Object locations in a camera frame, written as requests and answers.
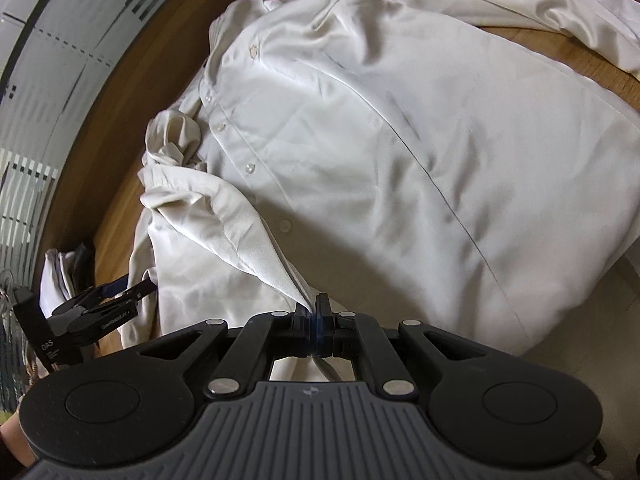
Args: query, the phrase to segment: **shirt button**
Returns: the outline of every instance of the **shirt button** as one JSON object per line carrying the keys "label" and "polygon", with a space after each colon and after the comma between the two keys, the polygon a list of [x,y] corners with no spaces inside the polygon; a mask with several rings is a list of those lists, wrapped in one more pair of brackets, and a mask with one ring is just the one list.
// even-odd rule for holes
{"label": "shirt button", "polygon": [[278,228],[280,229],[281,233],[290,233],[292,227],[293,224],[289,222],[289,220],[280,220],[280,223],[278,224]]}

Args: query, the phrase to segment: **white shirt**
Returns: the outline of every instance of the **white shirt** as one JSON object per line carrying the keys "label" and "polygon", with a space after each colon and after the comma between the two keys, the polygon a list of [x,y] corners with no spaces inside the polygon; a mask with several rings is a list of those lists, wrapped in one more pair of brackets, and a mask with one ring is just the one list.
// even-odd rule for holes
{"label": "white shirt", "polygon": [[322,290],[526,351],[640,234],[640,118],[472,25],[573,34],[638,77],[639,20],[632,0],[235,2],[149,124],[130,285],[157,280],[163,333]]}

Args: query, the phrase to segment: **crumpled fabric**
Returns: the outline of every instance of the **crumpled fabric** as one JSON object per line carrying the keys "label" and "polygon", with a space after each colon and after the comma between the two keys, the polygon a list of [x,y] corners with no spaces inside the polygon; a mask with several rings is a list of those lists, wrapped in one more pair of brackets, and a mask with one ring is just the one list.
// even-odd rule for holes
{"label": "crumpled fabric", "polygon": [[[205,67],[149,124],[129,285],[156,274],[163,333],[311,309],[322,290],[383,326],[418,318],[526,351],[640,234],[640,119],[473,25],[573,35],[638,77],[639,9],[232,4]],[[124,346],[148,337],[155,311],[143,301]]]}

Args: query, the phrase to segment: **brown wooden surface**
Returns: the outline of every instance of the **brown wooden surface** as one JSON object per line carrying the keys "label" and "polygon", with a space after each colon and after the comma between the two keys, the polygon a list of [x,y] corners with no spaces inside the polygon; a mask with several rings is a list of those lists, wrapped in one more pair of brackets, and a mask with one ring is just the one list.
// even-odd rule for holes
{"label": "brown wooden surface", "polygon": [[[202,22],[198,22],[198,27],[206,26]],[[615,92],[625,101],[636,109],[640,108],[640,82],[633,77],[615,68],[612,64],[601,58],[598,54],[590,51],[582,46],[578,41],[566,38],[560,34],[552,32],[541,32],[538,30],[527,30],[522,28],[488,28],[488,31],[508,38],[511,41],[522,44],[533,51],[544,54],[550,58],[561,61],[572,67],[576,72],[597,81],[604,88]],[[197,66],[204,59],[206,53],[196,60],[194,66]],[[191,73],[185,74],[180,72],[180,77],[172,77],[172,90],[174,93],[167,92],[171,98],[176,96],[175,89],[180,85],[187,83]],[[146,109],[146,117],[142,115],[135,124],[130,125],[132,135],[141,136],[144,133],[144,124],[146,120],[154,114],[150,109]],[[139,150],[134,151],[135,158],[139,159]],[[129,260],[130,250],[133,240],[133,229],[142,210],[138,197],[142,192],[142,186],[135,177],[136,171],[140,168],[139,160],[130,163],[131,157],[127,159],[130,164],[130,170],[127,173],[120,189],[111,202],[103,222],[98,229],[94,238],[96,245],[96,279],[97,283],[111,281],[118,276],[127,272],[127,264]],[[123,163],[118,164],[117,170],[122,169]],[[101,348],[104,353],[111,352],[120,348],[120,340],[117,333],[113,333],[109,338],[102,341]]]}
{"label": "brown wooden surface", "polygon": [[180,95],[209,51],[209,24],[234,0],[168,0],[117,64],[64,165],[38,249],[91,239],[144,147],[147,121]]}

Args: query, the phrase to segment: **black cloth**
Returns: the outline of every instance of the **black cloth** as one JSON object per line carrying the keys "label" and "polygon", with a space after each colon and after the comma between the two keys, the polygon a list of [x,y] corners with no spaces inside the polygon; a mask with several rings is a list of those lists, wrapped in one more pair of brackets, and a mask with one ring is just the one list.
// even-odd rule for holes
{"label": "black cloth", "polygon": [[11,480],[24,471],[24,466],[9,452],[0,438],[0,480]]}

